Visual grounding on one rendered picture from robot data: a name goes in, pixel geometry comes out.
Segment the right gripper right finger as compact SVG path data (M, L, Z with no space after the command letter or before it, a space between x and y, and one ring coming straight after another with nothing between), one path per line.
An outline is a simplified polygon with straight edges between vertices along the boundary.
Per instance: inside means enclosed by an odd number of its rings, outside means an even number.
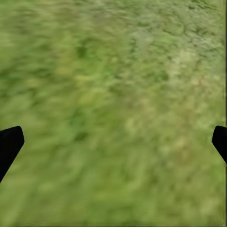
M227 128L216 126L212 143L227 164Z

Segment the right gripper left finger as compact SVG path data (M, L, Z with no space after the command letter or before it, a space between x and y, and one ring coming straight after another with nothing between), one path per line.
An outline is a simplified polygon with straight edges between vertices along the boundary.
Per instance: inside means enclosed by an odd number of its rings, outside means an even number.
M25 143L20 126L0 131L0 182Z

